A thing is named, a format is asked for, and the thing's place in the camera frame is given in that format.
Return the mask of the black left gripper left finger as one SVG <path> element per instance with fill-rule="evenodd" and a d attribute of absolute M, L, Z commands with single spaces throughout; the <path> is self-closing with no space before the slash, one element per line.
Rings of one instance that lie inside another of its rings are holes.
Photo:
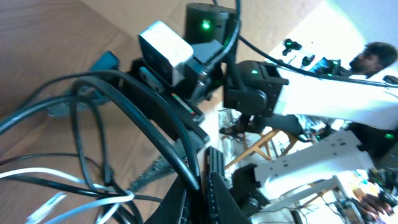
<path fill-rule="evenodd" d="M 177 177 L 159 207 L 149 217 L 149 224 L 199 223 L 199 197 Z"/>

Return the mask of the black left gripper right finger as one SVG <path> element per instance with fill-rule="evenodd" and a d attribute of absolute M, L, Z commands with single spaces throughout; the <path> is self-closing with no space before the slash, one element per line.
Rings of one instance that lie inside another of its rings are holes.
<path fill-rule="evenodd" d="M 206 222 L 209 224 L 251 224 L 244 215 L 224 180 L 223 153 L 209 146 L 206 162 Z"/>

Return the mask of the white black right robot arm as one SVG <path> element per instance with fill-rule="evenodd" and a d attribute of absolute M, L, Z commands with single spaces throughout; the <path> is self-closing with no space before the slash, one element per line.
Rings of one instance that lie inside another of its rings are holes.
<path fill-rule="evenodd" d="M 136 36 L 142 50 L 137 62 L 159 81 L 158 92 L 170 99 L 189 129 L 203 120 L 197 104 L 223 86 L 226 105 L 246 114 L 351 121 L 361 149 L 375 157 L 397 142 L 397 96 L 392 84 L 309 72 L 266 57 L 241 64 L 246 85 L 238 90 L 221 64 L 228 54 L 236 54 L 243 41 L 244 3 L 238 1 L 230 8 L 187 1 L 181 31 L 164 22 L 172 11 L 170 1 L 137 8 Z"/>

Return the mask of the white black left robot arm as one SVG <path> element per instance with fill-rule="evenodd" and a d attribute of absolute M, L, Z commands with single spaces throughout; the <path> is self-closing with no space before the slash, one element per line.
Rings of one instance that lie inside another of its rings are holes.
<path fill-rule="evenodd" d="M 180 180 L 172 185 L 148 223 L 250 223 L 250 217 L 276 212 L 322 190 L 339 186 L 337 174 L 374 167 L 352 131 L 339 131 L 301 151 L 269 162 L 248 164 L 234 172 L 229 187 L 223 153 L 206 149 L 204 204 L 190 199 Z"/>

